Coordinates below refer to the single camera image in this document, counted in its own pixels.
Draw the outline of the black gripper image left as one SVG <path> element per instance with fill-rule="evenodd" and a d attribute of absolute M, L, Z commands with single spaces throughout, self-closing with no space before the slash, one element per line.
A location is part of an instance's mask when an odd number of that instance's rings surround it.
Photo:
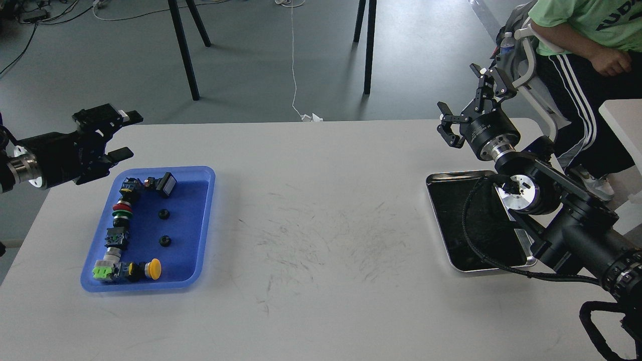
<path fill-rule="evenodd" d="M 29 181 L 37 188 L 52 188 L 73 181 L 86 184 L 110 174 L 119 162 L 134 156 L 128 147 L 103 155 L 84 156 L 85 151 L 104 151 L 113 135 L 124 126 L 143 122 L 137 111 L 125 112 L 104 104 L 73 114 L 76 132 L 50 132 L 23 139 L 23 149 L 34 158 L 39 174 Z"/>

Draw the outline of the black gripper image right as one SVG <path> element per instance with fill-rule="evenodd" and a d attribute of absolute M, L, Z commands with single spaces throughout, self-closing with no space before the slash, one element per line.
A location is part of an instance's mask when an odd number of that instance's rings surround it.
<path fill-rule="evenodd" d="M 500 109 L 501 103 L 516 96 L 518 91 L 503 69 L 486 69 L 475 63 L 470 64 L 470 68 L 478 79 L 472 101 L 459 116 L 454 115 L 446 103 L 438 101 L 441 124 L 436 130 L 448 146 L 461 148 L 466 140 L 479 160 L 495 160 L 498 152 L 493 148 L 506 144 L 513 147 L 520 142 L 517 128 Z M 454 124 L 460 124 L 462 136 L 452 132 Z"/>

